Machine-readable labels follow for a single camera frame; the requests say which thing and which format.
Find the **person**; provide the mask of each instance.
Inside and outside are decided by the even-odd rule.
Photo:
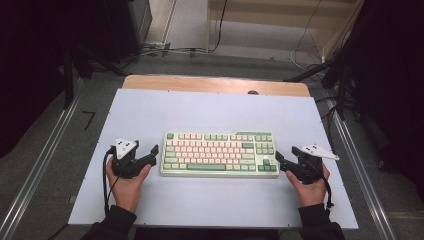
[[[112,188],[116,205],[112,205],[109,213],[102,222],[94,223],[82,240],[127,240],[128,233],[137,219],[135,211],[141,197],[143,181],[149,174],[150,165],[146,165],[134,179],[119,179]],[[330,172],[323,164],[323,173],[326,179]],[[113,174],[112,161],[106,166],[109,184],[114,183],[117,176]],[[298,209],[302,221],[299,233],[304,240],[340,240],[344,239],[340,225],[331,222],[324,209],[326,188],[323,180],[304,185],[290,171],[286,176],[296,190],[300,203]]]

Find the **spacebar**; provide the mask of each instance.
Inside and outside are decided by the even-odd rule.
[[[219,164],[187,164],[187,170],[200,170],[200,171],[225,171],[225,165]]]

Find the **person's left hand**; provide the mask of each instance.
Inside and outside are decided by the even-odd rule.
[[[113,183],[118,179],[115,186],[112,188],[112,194],[115,197],[116,206],[135,213],[138,202],[141,197],[141,185],[146,179],[152,166],[147,164],[136,178],[125,179],[115,176],[112,170],[112,158],[109,159],[106,165],[106,175],[109,180],[109,187],[112,188]]]

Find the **sleeve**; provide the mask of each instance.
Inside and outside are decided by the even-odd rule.
[[[127,240],[137,216],[123,208],[112,206],[101,223],[94,223],[81,240]]]
[[[299,208],[303,228],[300,236],[304,240],[344,240],[340,225],[331,222],[324,204]]]

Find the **green and white keyboard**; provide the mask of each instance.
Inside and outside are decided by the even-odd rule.
[[[270,132],[165,134],[160,172],[176,177],[276,178]]]

